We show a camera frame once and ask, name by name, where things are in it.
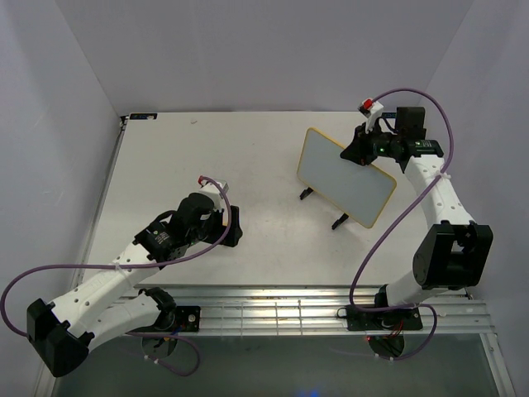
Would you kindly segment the yellow-framed small whiteboard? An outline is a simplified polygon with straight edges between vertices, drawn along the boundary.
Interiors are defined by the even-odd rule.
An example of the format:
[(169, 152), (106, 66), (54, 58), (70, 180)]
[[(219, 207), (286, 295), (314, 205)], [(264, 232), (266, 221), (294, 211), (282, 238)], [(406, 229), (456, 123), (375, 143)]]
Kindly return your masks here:
[(323, 132), (307, 129), (297, 177), (342, 214), (346, 213), (365, 228), (372, 228), (396, 189), (397, 181), (374, 165), (361, 166), (342, 160), (343, 150), (343, 145)]

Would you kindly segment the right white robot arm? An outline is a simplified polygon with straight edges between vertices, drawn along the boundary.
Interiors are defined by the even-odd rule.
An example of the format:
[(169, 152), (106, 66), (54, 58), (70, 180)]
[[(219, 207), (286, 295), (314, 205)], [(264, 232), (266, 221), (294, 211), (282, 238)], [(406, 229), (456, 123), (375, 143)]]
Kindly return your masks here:
[(417, 193), (397, 220), (401, 222), (420, 206), (427, 222), (427, 234), (413, 255), (412, 269), (383, 286), (373, 306), (351, 305), (358, 313), (373, 314), (380, 327), (393, 328), (403, 319), (403, 311), (414, 310), (431, 296), (476, 286), (484, 272), (493, 232), (465, 210), (446, 172), (449, 160), (441, 145), (426, 138), (424, 108), (398, 108), (390, 132), (379, 125), (384, 112), (380, 102), (367, 99), (359, 110), (366, 121), (355, 129), (341, 159), (362, 166), (379, 157), (395, 160)]

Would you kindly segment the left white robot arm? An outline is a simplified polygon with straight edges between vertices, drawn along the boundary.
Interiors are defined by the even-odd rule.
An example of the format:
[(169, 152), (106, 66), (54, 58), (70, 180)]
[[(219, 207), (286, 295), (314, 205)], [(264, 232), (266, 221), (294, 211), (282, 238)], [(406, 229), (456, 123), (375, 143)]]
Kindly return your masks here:
[(110, 269), (50, 303), (37, 299), (27, 308), (27, 338), (53, 376), (69, 374), (96, 347), (128, 332), (193, 330), (160, 287), (141, 289), (125, 304), (117, 300), (198, 242), (236, 246), (243, 235), (240, 209), (229, 207), (231, 223), (226, 225), (220, 205), (219, 194), (191, 193), (177, 209), (161, 213), (136, 234)]

